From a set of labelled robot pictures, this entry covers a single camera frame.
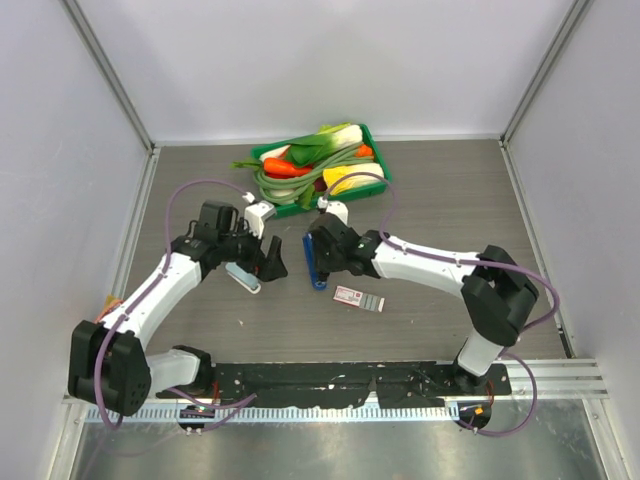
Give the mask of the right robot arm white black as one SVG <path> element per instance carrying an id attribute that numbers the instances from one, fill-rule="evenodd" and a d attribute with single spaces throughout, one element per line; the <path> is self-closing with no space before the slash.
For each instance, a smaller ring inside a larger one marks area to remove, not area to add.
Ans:
<path id="1" fill-rule="evenodd" d="M 360 235 L 331 213 L 321 214 L 309 234 L 321 277 L 346 271 L 404 280 L 463 301 L 472 331 L 454 360 L 451 380 L 465 395 L 486 385 L 492 363 L 516 343 L 539 298 L 523 269 L 497 246 L 489 245 L 480 253 L 447 252 L 375 230 Z"/>

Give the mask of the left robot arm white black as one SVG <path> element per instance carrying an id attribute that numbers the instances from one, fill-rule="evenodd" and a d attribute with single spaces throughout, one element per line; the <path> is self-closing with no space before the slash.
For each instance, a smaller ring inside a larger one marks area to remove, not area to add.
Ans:
<path id="1" fill-rule="evenodd" d="M 225 202 L 205 202 L 187 234 L 175 238 L 158 267 L 101 320 L 81 321 L 72 333 L 68 393 L 104 413 L 136 413 L 148 396 L 178 388 L 193 399 L 205 397 L 214 384 L 210 354 L 176 346 L 147 355 L 156 330 L 209 273 L 224 267 L 252 294 L 264 282 L 287 276 L 282 240 L 262 242 L 274 205 L 259 201 L 239 211 Z"/>

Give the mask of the staple box red white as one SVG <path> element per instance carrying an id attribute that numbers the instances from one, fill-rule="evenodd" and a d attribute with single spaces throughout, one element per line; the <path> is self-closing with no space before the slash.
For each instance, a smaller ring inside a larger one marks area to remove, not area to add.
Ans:
<path id="1" fill-rule="evenodd" d="M 344 286 L 336 287 L 333 300 L 351 307 L 379 313 L 383 311 L 385 304 L 383 297 Z"/>

